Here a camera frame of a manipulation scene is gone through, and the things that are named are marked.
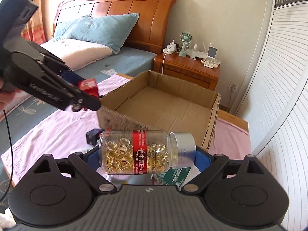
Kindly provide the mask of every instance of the orange patterned curtain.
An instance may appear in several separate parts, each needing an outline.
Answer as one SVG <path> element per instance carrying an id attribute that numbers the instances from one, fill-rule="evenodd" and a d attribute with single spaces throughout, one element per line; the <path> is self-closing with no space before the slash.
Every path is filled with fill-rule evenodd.
<path id="1" fill-rule="evenodd" d="M 35 4 L 39 6 L 35 14 L 28 21 L 27 26 L 22 31 L 22 37 L 26 40 L 31 40 L 37 44 L 42 44 L 46 42 L 43 20 L 42 20 L 42 10 L 41 10 L 41 0 L 34 0 Z"/>

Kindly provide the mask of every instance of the bottle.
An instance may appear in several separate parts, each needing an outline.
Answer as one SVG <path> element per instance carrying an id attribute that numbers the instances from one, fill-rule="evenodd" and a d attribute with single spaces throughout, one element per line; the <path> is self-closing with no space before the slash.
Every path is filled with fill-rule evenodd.
<path id="1" fill-rule="evenodd" d="M 191 167 L 196 158 L 196 144 L 187 132 L 103 131 L 99 154 L 105 174 L 155 174 L 170 168 Z"/>

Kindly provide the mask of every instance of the human hand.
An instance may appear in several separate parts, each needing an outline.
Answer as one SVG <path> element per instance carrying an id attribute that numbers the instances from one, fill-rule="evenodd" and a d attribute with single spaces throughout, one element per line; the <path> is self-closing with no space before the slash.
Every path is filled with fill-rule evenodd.
<path id="1" fill-rule="evenodd" d="M 3 80 L 0 79 L 0 89 L 3 87 L 3 85 L 4 82 Z M 14 100 L 17 92 L 18 90 L 14 90 L 11 93 L 0 92 L 0 111 L 4 110 L 7 107 L 7 105 Z"/>

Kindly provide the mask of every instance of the pink tablecloth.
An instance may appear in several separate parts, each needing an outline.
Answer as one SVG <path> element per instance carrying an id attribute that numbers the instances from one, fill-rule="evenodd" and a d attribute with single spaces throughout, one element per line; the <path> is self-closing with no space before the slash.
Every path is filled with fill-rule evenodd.
<path id="1" fill-rule="evenodd" d="M 129 80 L 113 75 L 98 84 L 100 95 L 105 95 Z M 96 112 L 91 110 L 73 113 L 57 110 L 35 126 L 13 145 L 13 182 L 17 184 L 32 165 L 43 155 L 51 153 L 54 158 L 66 158 L 74 152 L 87 148 L 85 133 L 98 128 Z M 250 153 L 249 135 L 246 131 L 218 119 L 211 154 L 224 153 L 231 159 L 242 159 Z M 2 156 L 5 168 L 11 173 L 11 154 L 7 150 Z"/>

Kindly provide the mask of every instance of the green portable fan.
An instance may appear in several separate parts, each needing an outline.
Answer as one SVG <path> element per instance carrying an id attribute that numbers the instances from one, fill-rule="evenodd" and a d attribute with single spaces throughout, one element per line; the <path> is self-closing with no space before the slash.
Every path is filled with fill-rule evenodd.
<path id="1" fill-rule="evenodd" d="M 191 43 L 193 40 L 193 36 L 189 32 L 183 32 L 180 35 L 180 40 L 183 42 L 183 47 L 181 47 L 181 51 L 179 53 L 179 56 L 185 57 L 186 56 L 186 50 L 187 50 L 187 44 Z"/>

